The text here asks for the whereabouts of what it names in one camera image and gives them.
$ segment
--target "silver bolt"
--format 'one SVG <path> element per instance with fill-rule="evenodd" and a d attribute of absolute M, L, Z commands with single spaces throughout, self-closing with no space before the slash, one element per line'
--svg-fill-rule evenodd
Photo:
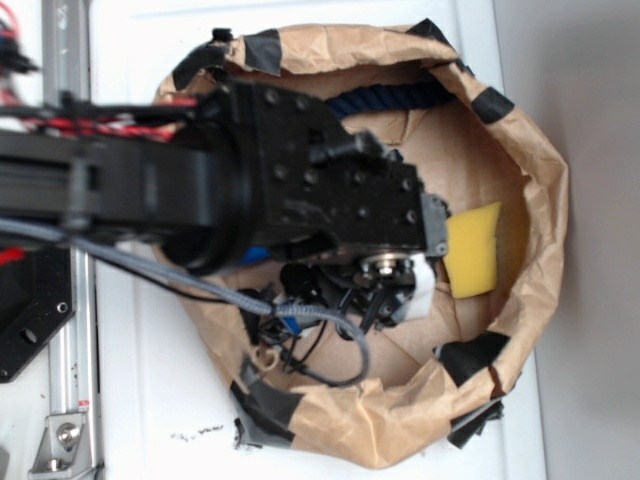
<path fill-rule="evenodd" d="M 418 214 L 415 212 L 415 210 L 409 210 L 404 218 L 407 222 L 413 225 L 418 221 Z"/>
<path fill-rule="evenodd" d="M 444 242 L 439 243 L 436 247 L 436 252 L 438 253 L 438 255 L 446 255 L 448 251 L 449 249 L 447 248 L 447 244 Z"/>
<path fill-rule="evenodd" d="M 288 175 L 289 175 L 289 171 L 287 170 L 287 167 L 279 163 L 274 165 L 273 176 L 276 178 L 276 180 L 283 182 L 287 179 Z"/>
<path fill-rule="evenodd" d="M 269 105 L 272 105 L 272 106 L 276 106 L 278 105 L 278 103 L 280 103 L 280 96 L 278 95 L 278 92 L 272 89 L 268 89 L 264 93 L 264 99 L 267 101 Z"/>
<path fill-rule="evenodd" d="M 304 172 L 304 181 L 307 185 L 315 185 L 319 179 L 318 172 L 315 170 L 307 170 Z"/>
<path fill-rule="evenodd" d="M 65 464 L 60 458 L 52 458 L 47 462 L 47 470 L 50 472 L 57 472 L 65 468 Z"/>
<path fill-rule="evenodd" d="M 402 189 L 405 192 L 410 192 L 413 189 L 413 182 L 410 178 L 405 178 L 404 180 L 402 180 Z"/>
<path fill-rule="evenodd" d="M 80 429 L 73 423 L 65 423 L 58 428 L 58 440 L 63 445 L 69 445 L 80 437 Z"/>
<path fill-rule="evenodd" d="M 299 112 L 304 112 L 305 110 L 307 110 L 307 108 L 309 108 L 309 100 L 307 100 L 305 97 L 296 98 L 296 109 Z"/>

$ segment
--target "black metal bracket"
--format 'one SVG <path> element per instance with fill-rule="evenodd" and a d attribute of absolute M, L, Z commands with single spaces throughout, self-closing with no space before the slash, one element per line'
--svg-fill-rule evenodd
<path fill-rule="evenodd" d="M 9 383 L 75 311 L 69 250 L 30 252 L 0 267 L 0 291 L 0 383 Z"/>

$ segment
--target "brown paper bag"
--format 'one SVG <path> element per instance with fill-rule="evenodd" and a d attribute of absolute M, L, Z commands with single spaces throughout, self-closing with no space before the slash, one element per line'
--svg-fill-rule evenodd
<path fill-rule="evenodd" d="M 440 82 L 457 97 L 430 109 L 356 114 L 343 124 L 399 148 L 453 213 L 503 202 L 494 291 L 454 300 L 441 271 L 430 315 L 369 333 L 370 376 L 344 389 L 282 375 L 272 352 L 251 345 L 235 307 L 184 305 L 233 393 L 247 443 L 370 468 L 393 465 L 446 435 L 463 444 L 499 416 L 500 397 L 514 387 L 558 303 L 568 210 L 562 158 L 521 110 L 474 77 L 430 20 L 410 29 L 303 25 L 238 39 L 215 30 L 164 80 L 156 101 L 211 91 L 213 66 L 323 100 L 357 87 L 419 82 Z M 213 281 L 262 288 L 278 270 L 267 263 Z M 346 378 L 358 362 L 357 350 L 333 332 L 309 364 Z"/>

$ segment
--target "gray wall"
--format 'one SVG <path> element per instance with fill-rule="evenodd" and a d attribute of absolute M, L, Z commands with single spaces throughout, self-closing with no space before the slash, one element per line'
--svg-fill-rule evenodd
<path fill-rule="evenodd" d="M 506 92 L 571 167 L 561 305 L 537 349 L 549 478 L 640 478 L 640 2 L 494 3 Z"/>

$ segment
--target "black tape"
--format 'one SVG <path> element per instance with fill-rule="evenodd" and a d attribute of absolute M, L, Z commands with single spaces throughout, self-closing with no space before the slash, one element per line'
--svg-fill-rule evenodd
<path fill-rule="evenodd" d="M 509 337 L 495 332 L 486 332 L 470 342 L 452 342 L 436 349 L 440 363 L 457 386 L 491 365 Z M 447 439 L 462 448 L 474 434 L 480 434 L 489 420 L 502 418 L 502 402 L 493 399 L 483 407 L 451 420 L 451 435 Z"/>
<path fill-rule="evenodd" d="M 425 18 L 417 25 L 411 27 L 409 30 L 407 30 L 407 33 L 411 35 L 417 35 L 419 37 L 430 38 L 431 40 L 437 40 L 440 43 L 444 43 L 445 45 L 453 48 L 449 43 L 449 40 L 447 40 L 447 37 L 445 37 L 444 33 L 442 33 L 442 30 L 440 30 L 438 26 L 428 18 Z"/>
<path fill-rule="evenodd" d="M 471 108 L 482 123 L 489 125 L 506 117 L 515 105 L 500 92 L 489 87 L 471 102 Z"/>
<path fill-rule="evenodd" d="M 469 65 L 466 65 L 461 58 L 456 59 L 456 66 L 460 69 L 461 72 L 467 72 L 469 73 L 472 77 L 475 77 L 476 74 L 473 73 L 473 70 L 471 70 L 471 67 Z"/>
<path fill-rule="evenodd" d="M 457 386 L 488 367 L 498 357 L 509 337 L 486 332 L 470 342 L 452 342 L 436 349 L 440 363 Z"/>
<path fill-rule="evenodd" d="M 265 30 L 244 37 L 247 66 L 271 75 L 280 75 L 282 44 L 277 30 Z"/>
<path fill-rule="evenodd" d="M 449 440 L 452 445 L 461 449 L 471 440 L 471 437 L 474 435 L 482 435 L 484 426 L 488 421 L 502 418 L 503 412 L 504 405 L 502 405 L 502 402 L 497 402 L 488 408 L 480 407 L 468 415 L 456 418 L 451 421 L 454 431 L 447 437 L 447 440 Z"/>
<path fill-rule="evenodd" d="M 231 385 L 231 393 L 243 427 L 238 429 L 239 443 L 290 447 L 295 435 L 289 431 L 289 422 L 303 396 L 270 387 L 259 378 L 255 367 L 248 360 L 244 364 L 241 378 L 249 389 L 248 394 L 237 383 Z"/>
<path fill-rule="evenodd" d="M 202 68 L 222 67 L 224 65 L 226 45 L 209 45 L 205 43 L 191 51 L 176 68 L 173 69 L 173 83 L 176 89 L 187 88 L 191 79 Z"/>

